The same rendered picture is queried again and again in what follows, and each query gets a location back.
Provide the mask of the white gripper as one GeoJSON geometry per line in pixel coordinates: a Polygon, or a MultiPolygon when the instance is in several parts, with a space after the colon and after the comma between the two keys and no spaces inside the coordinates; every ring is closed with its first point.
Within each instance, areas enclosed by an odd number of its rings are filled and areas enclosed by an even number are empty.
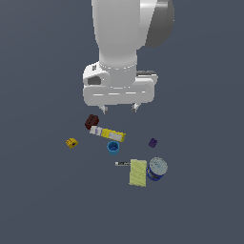
{"type": "Polygon", "coordinates": [[[113,85],[111,75],[96,62],[88,65],[83,72],[83,97],[88,106],[98,106],[108,114],[105,105],[132,104],[132,112],[136,112],[141,103],[152,102],[154,85],[157,83],[154,71],[138,71],[134,82],[128,87],[124,84],[113,85]]]}

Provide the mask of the yellow and white box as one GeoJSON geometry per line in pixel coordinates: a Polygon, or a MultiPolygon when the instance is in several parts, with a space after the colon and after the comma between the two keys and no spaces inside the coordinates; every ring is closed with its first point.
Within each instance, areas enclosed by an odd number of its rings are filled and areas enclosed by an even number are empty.
{"type": "Polygon", "coordinates": [[[97,126],[92,126],[90,129],[90,134],[115,140],[117,142],[123,142],[125,139],[125,134],[123,132],[117,132],[109,129],[104,129],[97,126]]]}

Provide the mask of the dark red toy block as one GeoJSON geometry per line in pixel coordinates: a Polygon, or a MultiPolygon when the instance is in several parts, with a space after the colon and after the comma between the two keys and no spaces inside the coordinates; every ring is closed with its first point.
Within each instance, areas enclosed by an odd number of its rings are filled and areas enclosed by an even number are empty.
{"type": "Polygon", "coordinates": [[[99,118],[97,115],[91,114],[85,122],[85,127],[89,130],[92,126],[97,126],[99,118]]]}

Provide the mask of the blue cup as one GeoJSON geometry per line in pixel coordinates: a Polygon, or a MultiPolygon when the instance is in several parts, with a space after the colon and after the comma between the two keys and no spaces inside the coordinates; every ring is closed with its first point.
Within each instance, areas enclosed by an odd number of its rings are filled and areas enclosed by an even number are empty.
{"type": "Polygon", "coordinates": [[[119,143],[116,141],[111,141],[108,143],[107,149],[110,155],[117,155],[119,152],[119,143]]]}

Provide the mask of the small yellow toy block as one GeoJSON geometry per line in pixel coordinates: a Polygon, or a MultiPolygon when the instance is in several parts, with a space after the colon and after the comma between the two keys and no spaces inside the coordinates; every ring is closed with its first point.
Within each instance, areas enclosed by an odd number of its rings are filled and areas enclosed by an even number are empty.
{"type": "Polygon", "coordinates": [[[66,144],[70,149],[72,149],[78,144],[78,142],[74,138],[70,138],[66,141],[66,144]]]}

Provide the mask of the pale yellow sponge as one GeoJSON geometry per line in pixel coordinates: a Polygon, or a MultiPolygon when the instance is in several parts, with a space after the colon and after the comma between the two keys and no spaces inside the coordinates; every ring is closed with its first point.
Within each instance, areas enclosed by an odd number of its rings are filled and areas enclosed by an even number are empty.
{"type": "Polygon", "coordinates": [[[130,180],[129,184],[134,186],[146,186],[146,160],[131,160],[130,180]]]}

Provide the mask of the blue can with grey lid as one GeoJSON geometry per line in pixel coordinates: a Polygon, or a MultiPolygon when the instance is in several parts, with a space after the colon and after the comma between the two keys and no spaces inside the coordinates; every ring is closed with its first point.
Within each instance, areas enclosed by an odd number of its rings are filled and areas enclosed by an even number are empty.
{"type": "Polygon", "coordinates": [[[147,168],[147,177],[152,181],[158,181],[168,170],[165,160],[160,157],[154,157],[147,168]]]}

